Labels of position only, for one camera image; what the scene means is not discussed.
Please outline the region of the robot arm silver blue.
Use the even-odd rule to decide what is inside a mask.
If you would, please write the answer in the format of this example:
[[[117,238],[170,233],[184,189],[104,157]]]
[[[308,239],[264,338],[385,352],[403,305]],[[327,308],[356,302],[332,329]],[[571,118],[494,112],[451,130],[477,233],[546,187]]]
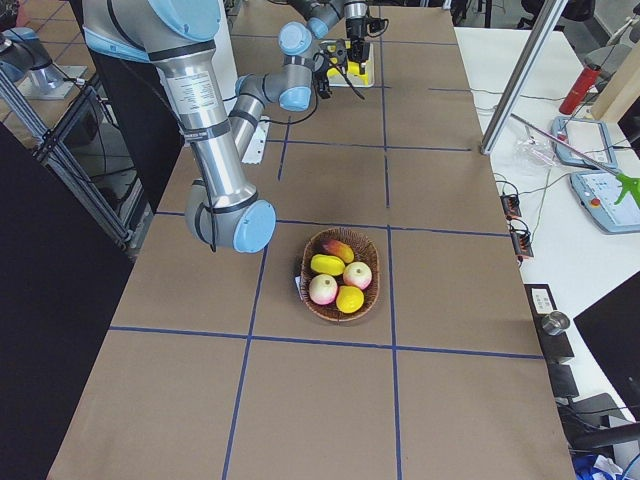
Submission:
[[[318,40],[350,14],[343,1],[295,1],[305,22],[289,22],[279,33],[281,71],[247,75],[236,83],[237,99],[226,110],[213,57],[215,36],[225,22],[217,1],[85,1],[87,46],[98,53],[151,63],[164,76],[164,89],[184,139],[201,172],[192,185],[186,221],[211,248],[255,253],[270,241],[274,207],[260,199],[241,160],[265,105],[276,102],[304,111],[318,69]]]
[[[345,20],[346,35],[350,42],[348,59],[365,63],[369,59],[370,45],[365,40],[370,20],[369,7],[365,1],[356,0],[288,0],[306,21],[316,39],[323,39],[342,19]]]

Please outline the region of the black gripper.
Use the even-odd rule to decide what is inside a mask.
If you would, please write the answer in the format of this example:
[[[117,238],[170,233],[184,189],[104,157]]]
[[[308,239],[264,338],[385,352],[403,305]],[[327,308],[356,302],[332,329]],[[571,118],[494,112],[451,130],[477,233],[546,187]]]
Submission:
[[[330,90],[332,86],[346,87],[349,79],[347,46],[343,39],[325,40],[318,44],[314,54],[314,86],[317,90]]]
[[[367,25],[364,17],[351,17],[345,21],[346,34],[350,42],[348,58],[350,61],[367,61],[368,44],[365,41]]]

